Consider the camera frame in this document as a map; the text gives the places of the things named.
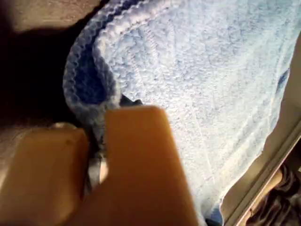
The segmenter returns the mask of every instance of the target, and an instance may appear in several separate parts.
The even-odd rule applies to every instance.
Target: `blue towel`
[[[299,0],[111,0],[71,48],[66,102],[100,149],[121,93],[164,108],[200,224],[222,223],[277,122],[300,15]]]

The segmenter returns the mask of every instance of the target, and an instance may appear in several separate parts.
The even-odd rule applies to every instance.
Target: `towel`
[[[200,224],[222,223],[278,120],[300,12],[299,0],[110,0],[70,50],[66,102],[100,150],[121,94],[164,108]]]

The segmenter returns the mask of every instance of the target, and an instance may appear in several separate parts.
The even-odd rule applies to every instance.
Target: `terry cloth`
[[[110,0],[71,48],[66,102],[100,149],[121,93],[164,108],[200,224],[221,223],[277,122],[300,15],[299,0]]]

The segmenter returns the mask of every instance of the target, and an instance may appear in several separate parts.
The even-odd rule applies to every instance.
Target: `dark background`
[[[76,123],[63,96],[65,60],[106,2],[0,0],[0,128]]]

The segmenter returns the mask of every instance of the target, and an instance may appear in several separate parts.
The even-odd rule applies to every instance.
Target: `light blue microfiber cloth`
[[[300,9],[299,0],[111,0],[71,48],[66,102],[100,149],[104,112],[121,93],[164,108],[199,222],[221,223],[223,197],[277,122]]]

